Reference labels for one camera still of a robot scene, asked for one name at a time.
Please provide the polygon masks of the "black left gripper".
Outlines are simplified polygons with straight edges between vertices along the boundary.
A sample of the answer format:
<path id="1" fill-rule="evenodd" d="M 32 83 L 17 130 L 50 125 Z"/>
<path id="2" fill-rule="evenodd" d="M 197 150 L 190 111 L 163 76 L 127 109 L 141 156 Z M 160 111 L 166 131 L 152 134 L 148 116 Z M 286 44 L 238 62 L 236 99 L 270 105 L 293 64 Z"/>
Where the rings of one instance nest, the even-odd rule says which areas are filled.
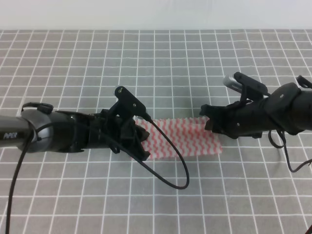
<path id="1" fill-rule="evenodd" d="M 122 146 L 129 151 L 132 158 L 139 161 L 146 161 L 150 156 L 141 144 L 150 134 L 136 125 L 132 118 L 122 118 L 108 109 L 103 109 L 100 113 L 93 114 L 88 127 L 85 149 L 110 148 L 118 154 Z"/>

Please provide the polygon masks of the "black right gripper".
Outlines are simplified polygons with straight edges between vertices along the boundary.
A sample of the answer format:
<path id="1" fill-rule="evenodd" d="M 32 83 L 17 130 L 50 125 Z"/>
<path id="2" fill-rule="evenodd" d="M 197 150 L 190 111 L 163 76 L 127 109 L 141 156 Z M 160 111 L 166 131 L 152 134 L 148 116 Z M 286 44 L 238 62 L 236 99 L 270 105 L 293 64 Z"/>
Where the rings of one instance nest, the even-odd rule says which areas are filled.
<path id="1" fill-rule="evenodd" d="M 199 114 L 209 118 L 205 130 L 233 139 L 259 135 L 266 130 L 266 114 L 258 102 L 245 105 L 236 102 L 225 107 L 204 104 Z"/>

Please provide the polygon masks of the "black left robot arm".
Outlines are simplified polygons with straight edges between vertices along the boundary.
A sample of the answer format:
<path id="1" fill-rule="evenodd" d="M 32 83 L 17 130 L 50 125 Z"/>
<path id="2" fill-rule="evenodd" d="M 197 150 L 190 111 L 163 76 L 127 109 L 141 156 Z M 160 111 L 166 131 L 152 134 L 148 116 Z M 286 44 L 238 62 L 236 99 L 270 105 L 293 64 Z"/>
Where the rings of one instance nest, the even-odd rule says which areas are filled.
<path id="1" fill-rule="evenodd" d="M 106 109 L 84 114 L 53 108 L 51 104 L 29 102 L 23 105 L 19 117 L 1 116 L 1 147 L 22 150 L 30 140 L 30 153 L 80 153 L 109 148 L 115 154 L 124 151 L 140 161 L 150 156 L 142 146 L 149 133 L 136 125 L 132 116 L 120 117 Z"/>

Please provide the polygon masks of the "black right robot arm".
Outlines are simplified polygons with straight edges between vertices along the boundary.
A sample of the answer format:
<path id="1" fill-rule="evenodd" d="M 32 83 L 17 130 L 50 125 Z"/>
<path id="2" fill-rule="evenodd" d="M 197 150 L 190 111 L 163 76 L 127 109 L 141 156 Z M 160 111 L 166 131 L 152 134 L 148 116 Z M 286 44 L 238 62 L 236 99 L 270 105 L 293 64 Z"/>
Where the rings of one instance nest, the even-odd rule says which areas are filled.
<path id="1" fill-rule="evenodd" d="M 208 117 L 205 129 L 230 138 L 261 138 L 265 131 L 285 131 L 296 135 L 312 128 L 312 84 L 303 76 L 273 93 L 263 83 L 240 72 L 224 78 L 224 85 L 241 94 L 227 106 L 201 106 Z"/>

